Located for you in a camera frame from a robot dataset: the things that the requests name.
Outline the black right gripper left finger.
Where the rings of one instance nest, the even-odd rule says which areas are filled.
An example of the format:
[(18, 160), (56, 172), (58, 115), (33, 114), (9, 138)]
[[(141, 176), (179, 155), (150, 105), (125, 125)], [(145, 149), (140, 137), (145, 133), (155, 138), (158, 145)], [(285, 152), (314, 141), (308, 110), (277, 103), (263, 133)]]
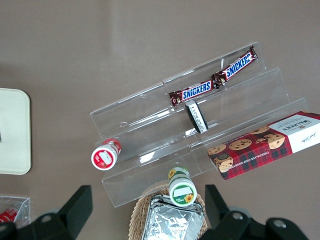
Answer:
[(92, 187), (82, 185), (56, 212), (38, 217), (17, 228), (15, 223), (0, 224), (2, 240), (75, 240), (93, 211)]

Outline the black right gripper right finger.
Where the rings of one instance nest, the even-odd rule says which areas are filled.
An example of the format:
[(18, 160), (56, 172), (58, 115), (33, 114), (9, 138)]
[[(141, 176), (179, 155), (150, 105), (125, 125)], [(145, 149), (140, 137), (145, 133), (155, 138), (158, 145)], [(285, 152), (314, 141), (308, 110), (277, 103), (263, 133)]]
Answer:
[(271, 217), (261, 224), (240, 210), (230, 210), (214, 184), (205, 186), (205, 209), (211, 228), (206, 240), (306, 240), (292, 221)]

